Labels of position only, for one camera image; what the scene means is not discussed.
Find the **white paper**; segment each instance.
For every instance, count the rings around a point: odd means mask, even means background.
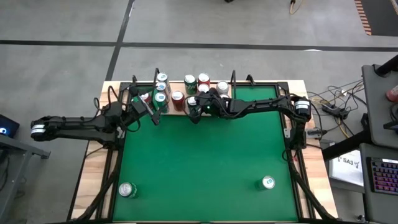
[[[363,187],[361,152],[354,150],[331,160],[329,176]]]

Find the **can lid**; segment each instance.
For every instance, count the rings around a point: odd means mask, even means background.
[[[228,83],[226,81],[220,81],[217,83],[217,87],[220,90],[226,90],[226,89],[228,89]]]
[[[210,76],[207,73],[201,73],[201,74],[199,74],[198,79],[201,82],[207,82],[208,80],[210,80]]]
[[[173,100],[181,100],[184,97],[184,94],[181,91],[174,91],[172,93]]]
[[[193,83],[193,82],[195,82],[195,77],[193,75],[186,75],[185,76],[185,81],[187,83]]]
[[[159,74],[157,74],[157,79],[158,79],[159,81],[164,82],[164,81],[167,80],[167,74],[166,74],[166,73],[163,73],[163,72],[160,72]]]
[[[166,100],[166,94],[164,93],[156,93],[155,100],[158,102],[163,102]]]
[[[132,185],[130,183],[123,183],[119,186],[119,194],[123,197],[128,197],[132,193]]]
[[[202,91],[202,92],[208,92],[210,89],[210,87],[207,84],[200,84],[198,86],[198,91]]]
[[[187,99],[188,105],[190,106],[196,106],[197,105],[197,101],[195,100],[194,96],[191,96]]]
[[[142,98],[143,100],[148,99],[148,97],[149,97],[149,93],[145,93],[145,94],[142,94],[142,95],[141,95],[141,98]]]
[[[156,83],[156,90],[163,91],[166,89],[166,82],[158,82]]]
[[[275,187],[275,180],[271,176],[265,176],[262,179],[262,184],[267,189],[272,189]]]

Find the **keyboard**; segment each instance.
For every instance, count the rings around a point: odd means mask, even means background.
[[[398,195],[398,161],[368,157],[373,192]]]

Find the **green table surface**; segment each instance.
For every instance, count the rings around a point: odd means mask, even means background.
[[[275,98],[275,88],[240,87],[242,100]],[[138,198],[117,194],[114,221],[297,221],[278,112],[241,119],[164,115],[127,133],[119,184],[137,185]],[[264,176],[275,187],[258,190]]]

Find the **concrete floor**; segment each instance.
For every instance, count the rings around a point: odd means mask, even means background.
[[[4,0],[0,39],[112,41],[118,38],[128,0]],[[288,0],[136,0],[125,42],[185,42],[347,47],[398,47],[398,37],[364,33],[352,0],[306,0],[288,14]],[[92,98],[105,79],[113,47],[0,45],[0,113],[18,122],[17,139],[51,151],[34,158],[26,173],[26,195],[11,218],[28,223],[66,219],[87,142],[33,142],[30,121],[45,115],[92,116]],[[123,47],[112,80],[152,79],[155,67],[180,80],[208,72],[213,79],[305,80],[320,92],[361,78],[364,64],[384,63],[396,52],[306,52],[298,50],[136,49]],[[363,105],[346,121],[361,130]],[[322,117],[325,129],[334,121]],[[325,139],[341,141],[334,130]],[[333,189],[339,217],[363,213],[360,194]]]

